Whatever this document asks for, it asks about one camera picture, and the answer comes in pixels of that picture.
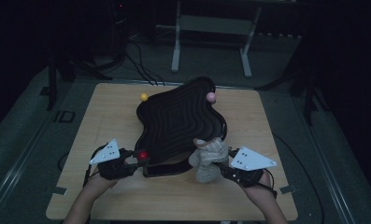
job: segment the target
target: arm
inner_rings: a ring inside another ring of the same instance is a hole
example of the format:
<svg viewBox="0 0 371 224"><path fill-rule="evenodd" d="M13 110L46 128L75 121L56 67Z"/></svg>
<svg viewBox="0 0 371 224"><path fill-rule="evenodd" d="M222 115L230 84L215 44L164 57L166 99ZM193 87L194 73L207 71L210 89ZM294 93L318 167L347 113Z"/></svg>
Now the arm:
<svg viewBox="0 0 371 224"><path fill-rule="evenodd" d="M264 171L260 183L270 186L270 177L267 171ZM260 186L253 186L250 188L242 189L244 190L250 201L252 201L264 214L264 218L266 219L267 223L288 223L280 207L278 206L275 197L270 191Z"/></svg>
<svg viewBox="0 0 371 224"><path fill-rule="evenodd" d="M118 180L106 180L99 174L92 176L71 206L64 224L86 223L92 211L94 201L108 189L114 187Z"/></svg>

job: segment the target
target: wooden table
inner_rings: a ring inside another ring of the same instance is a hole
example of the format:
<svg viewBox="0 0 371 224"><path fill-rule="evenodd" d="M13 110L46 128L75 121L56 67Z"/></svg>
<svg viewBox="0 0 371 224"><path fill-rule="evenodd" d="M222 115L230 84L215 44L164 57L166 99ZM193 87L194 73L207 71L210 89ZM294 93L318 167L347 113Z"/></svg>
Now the wooden table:
<svg viewBox="0 0 371 224"><path fill-rule="evenodd" d="M65 195L53 194L47 217L64 219L79 194L93 152L113 138L120 147L134 149L143 126L136 116L139 95L153 95L175 87L99 84L87 108L68 155L57 187ZM226 119L229 147L248 147L276 161L270 168L275 189L288 186L280 157L257 91L217 89L214 108ZM277 201L286 218L294 220L297 211L291 193ZM208 184L196 181L195 169L182 175L145 178L142 169L121 180L96 201L92 218L109 220L263 220L260 210L240 187L220 177Z"/></svg>

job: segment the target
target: dark background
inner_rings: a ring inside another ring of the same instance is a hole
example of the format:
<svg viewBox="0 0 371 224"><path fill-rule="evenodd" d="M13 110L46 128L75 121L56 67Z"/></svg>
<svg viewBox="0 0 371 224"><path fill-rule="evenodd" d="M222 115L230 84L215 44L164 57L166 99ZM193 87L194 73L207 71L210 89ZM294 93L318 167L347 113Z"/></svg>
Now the dark background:
<svg viewBox="0 0 371 224"><path fill-rule="evenodd" d="M113 7L108 5L113 1L0 1L0 121L53 52L64 50L92 62L99 34L113 21L129 20L153 35L155 24L174 24L175 2L136 1L115 8L118 1ZM267 6L257 31L293 35L309 31L308 43L313 46L299 52L304 61L308 56L314 59L316 51L320 55L316 86L371 184L371 1L302 1L310 2L317 4L295 11ZM70 68L64 76L73 78Z"/></svg>

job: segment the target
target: metal stand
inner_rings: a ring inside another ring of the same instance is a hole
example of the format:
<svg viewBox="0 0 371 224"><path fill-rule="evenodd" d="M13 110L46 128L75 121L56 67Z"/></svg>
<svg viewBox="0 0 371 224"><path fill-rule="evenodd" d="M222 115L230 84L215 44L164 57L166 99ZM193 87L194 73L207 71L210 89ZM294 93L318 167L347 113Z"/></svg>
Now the metal stand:
<svg viewBox="0 0 371 224"><path fill-rule="evenodd" d="M240 58L243 63L245 77L251 77L250 61L248 52L250 50L251 40L255 34L256 24L261 15L262 9L258 7L253 21L233 20L212 17L200 17L182 15L180 1L177 1L177 19L176 19L176 44L174 46L173 61L171 63L171 71L178 72L180 42L179 35L181 30L191 30L200 32L223 33L233 35L247 35L247 42L244 48L240 49Z"/></svg>

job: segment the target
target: table leg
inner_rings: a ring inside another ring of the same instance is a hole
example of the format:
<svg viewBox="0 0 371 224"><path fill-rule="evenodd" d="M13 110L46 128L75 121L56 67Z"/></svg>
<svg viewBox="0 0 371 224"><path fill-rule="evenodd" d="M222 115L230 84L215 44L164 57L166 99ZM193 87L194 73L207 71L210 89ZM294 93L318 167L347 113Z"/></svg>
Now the table leg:
<svg viewBox="0 0 371 224"><path fill-rule="evenodd" d="M180 17L181 17L181 8L180 8L180 1L177 1L177 18L176 18L176 45L174 46L174 53L173 53L173 62L171 63L171 71L173 73L178 72L179 68L179 54L181 45L179 43L179 33L180 33Z"/></svg>
<svg viewBox="0 0 371 224"><path fill-rule="evenodd" d="M250 49L251 40L252 40L252 38L254 37L254 34L255 34L255 27L257 25L257 22L259 20L260 15L261 15L261 10L262 10L262 8L258 7L257 12L255 13L254 20L253 20L253 22L251 23L251 26L250 26L250 31L249 31L249 34L247 36L246 45L244 46L244 48L240 49L240 57L241 57L241 62L243 64L243 70L244 70L244 76L245 77L251 77L251 69L250 69L250 61L249 61L248 52L249 52L249 49Z"/></svg>

